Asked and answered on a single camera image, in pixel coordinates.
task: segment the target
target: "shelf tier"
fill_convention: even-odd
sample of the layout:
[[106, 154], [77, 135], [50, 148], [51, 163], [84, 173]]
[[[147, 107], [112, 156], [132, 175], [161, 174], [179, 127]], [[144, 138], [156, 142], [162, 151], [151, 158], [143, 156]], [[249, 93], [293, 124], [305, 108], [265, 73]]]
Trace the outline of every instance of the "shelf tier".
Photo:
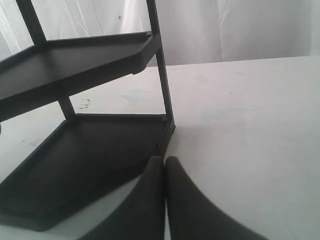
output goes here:
[[166, 152], [165, 115], [77, 114], [0, 184], [0, 223], [47, 230], [140, 175]]
[[144, 70], [161, 47], [139, 32], [52, 40], [0, 62], [0, 122]]

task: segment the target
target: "shelf unit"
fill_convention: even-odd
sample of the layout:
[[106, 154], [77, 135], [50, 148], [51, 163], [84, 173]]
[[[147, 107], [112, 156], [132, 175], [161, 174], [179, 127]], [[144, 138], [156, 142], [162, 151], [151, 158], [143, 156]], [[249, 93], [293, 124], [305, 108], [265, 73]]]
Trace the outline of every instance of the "shelf unit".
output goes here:
[[[0, 184], [0, 223], [45, 231], [163, 158], [175, 122], [155, 0], [151, 32], [52, 41], [31, 0], [16, 2], [34, 46], [0, 62], [0, 122], [55, 101], [65, 121]], [[154, 55], [166, 114], [75, 113], [69, 96], [137, 74]]]

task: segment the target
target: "shelf post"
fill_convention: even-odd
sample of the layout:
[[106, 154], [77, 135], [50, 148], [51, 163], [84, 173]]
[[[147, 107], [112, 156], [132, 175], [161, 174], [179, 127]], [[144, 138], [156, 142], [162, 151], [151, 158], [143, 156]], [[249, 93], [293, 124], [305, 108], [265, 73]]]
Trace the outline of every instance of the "shelf post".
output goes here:
[[37, 17], [35, 8], [31, 0], [15, 0], [19, 7], [25, 25], [32, 38], [33, 44], [36, 46], [44, 45], [47, 40], [41, 28], [41, 24]]
[[[148, 7], [148, 12], [149, 12], [149, 19], [150, 19], [152, 34], [154, 36], [159, 34], [160, 39], [161, 39], [156, 1], [155, 0], [146, 0], [146, 4]], [[161, 40], [161, 47], [158, 49], [158, 51], [156, 52], [155, 55], [156, 55], [156, 61], [157, 61], [157, 65], [158, 65], [159, 76], [160, 76], [165, 112], [166, 112], [168, 119], [170, 121], [174, 121], [174, 114], [173, 114], [172, 104], [171, 104], [171, 97], [170, 97], [170, 91], [169, 91], [169, 85], [168, 85], [168, 76], [167, 76], [166, 62], [165, 62], [165, 55], [164, 55], [162, 40]]]
[[58, 102], [65, 119], [67, 121], [72, 120], [76, 116], [76, 113], [75, 113], [74, 107], [72, 106], [70, 98], [66, 96], [66, 97], [60, 98]]

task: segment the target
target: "white backdrop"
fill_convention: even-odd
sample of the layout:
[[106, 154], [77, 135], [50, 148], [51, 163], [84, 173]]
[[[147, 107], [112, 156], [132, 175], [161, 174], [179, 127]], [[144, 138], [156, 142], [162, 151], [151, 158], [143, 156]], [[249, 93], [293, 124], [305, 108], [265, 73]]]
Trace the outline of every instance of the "white backdrop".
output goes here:
[[[47, 39], [150, 30], [145, 0], [32, 0]], [[167, 65], [320, 55], [320, 0], [157, 0]], [[0, 60], [32, 45], [0, 0]]]

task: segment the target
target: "white tabletop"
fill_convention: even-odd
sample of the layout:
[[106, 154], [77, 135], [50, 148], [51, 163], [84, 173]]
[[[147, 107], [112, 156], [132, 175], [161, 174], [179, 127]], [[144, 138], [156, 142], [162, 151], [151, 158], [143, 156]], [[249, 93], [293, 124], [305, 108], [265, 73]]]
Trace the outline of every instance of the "white tabletop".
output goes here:
[[[179, 157], [213, 203], [270, 240], [320, 239], [319, 63], [308, 56], [167, 67], [177, 126], [167, 155]], [[81, 113], [164, 112], [155, 67], [71, 100]], [[0, 181], [62, 119], [53, 103], [3, 122]], [[0, 225], [0, 239], [74, 240], [136, 181], [47, 232]], [[79, 227], [82, 218], [92, 226]]]

